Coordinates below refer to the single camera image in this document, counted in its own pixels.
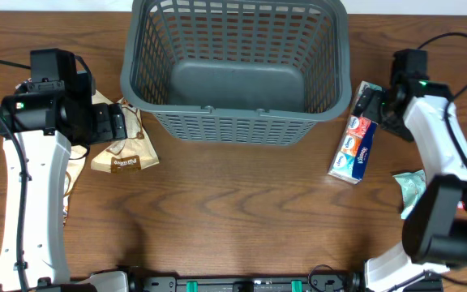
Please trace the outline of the treat bag beige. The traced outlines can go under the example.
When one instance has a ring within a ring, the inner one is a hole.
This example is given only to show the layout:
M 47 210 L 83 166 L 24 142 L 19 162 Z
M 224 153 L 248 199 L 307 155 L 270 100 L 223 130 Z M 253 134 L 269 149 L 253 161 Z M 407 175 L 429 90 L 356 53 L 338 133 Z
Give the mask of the treat bag beige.
M 140 110 L 125 98 L 118 101 L 125 118 L 127 138 L 113 142 L 95 156 L 91 169 L 111 174 L 132 173 L 157 165 L 156 154 L 143 127 Z

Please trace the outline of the Kleenex tissue multipack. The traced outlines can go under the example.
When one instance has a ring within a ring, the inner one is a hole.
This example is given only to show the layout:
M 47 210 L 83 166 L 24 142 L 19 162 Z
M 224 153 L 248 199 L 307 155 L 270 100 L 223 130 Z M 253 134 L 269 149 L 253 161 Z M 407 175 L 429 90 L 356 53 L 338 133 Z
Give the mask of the Kleenex tissue multipack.
M 362 109 L 358 109 L 358 103 L 364 100 L 364 92 L 369 89 L 379 91 L 382 88 L 366 81 L 358 85 L 345 129 L 328 169 L 328 175 L 352 184 L 360 183 L 364 177 L 378 126 L 363 115 Z

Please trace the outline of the small teal wipes packet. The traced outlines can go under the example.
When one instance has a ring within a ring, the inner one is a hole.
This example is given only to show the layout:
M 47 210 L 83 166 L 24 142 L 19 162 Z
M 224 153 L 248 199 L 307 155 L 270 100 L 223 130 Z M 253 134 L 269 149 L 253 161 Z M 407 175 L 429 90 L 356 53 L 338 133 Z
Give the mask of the small teal wipes packet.
M 396 174 L 393 177 L 401 188 L 404 204 L 401 219 L 405 220 L 426 190 L 426 175 L 424 170 L 419 170 L 413 173 Z

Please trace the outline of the grey plastic basket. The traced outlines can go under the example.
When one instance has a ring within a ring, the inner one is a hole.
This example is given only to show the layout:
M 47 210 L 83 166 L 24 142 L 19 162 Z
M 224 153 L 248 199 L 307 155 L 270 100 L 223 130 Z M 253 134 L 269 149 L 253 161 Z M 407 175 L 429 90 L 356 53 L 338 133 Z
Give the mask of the grey plastic basket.
M 123 96 L 181 140 L 297 143 L 351 100 L 340 0 L 135 0 Z

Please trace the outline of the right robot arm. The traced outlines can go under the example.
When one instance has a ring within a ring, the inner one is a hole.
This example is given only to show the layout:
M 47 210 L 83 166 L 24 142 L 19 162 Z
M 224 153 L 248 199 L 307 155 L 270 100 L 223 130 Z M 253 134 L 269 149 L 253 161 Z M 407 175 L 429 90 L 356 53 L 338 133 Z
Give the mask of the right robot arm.
M 430 291 L 450 268 L 467 266 L 467 142 L 449 87 L 431 82 L 426 69 L 426 51 L 395 52 L 390 89 L 366 89 L 356 107 L 415 142 L 426 190 L 404 221 L 401 242 L 350 273 L 347 291 Z

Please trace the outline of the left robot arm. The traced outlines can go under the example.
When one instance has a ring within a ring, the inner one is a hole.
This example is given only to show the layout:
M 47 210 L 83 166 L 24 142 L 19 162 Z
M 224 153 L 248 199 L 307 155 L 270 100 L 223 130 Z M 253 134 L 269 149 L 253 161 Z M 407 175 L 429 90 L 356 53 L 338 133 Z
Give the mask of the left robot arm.
M 92 102 L 95 83 L 84 61 L 62 49 L 30 53 L 31 79 L 0 105 L 7 169 L 0 291 L 70 282 L 63 240 L 66 169 L 74 146 L 124 140 L 119 105 Z

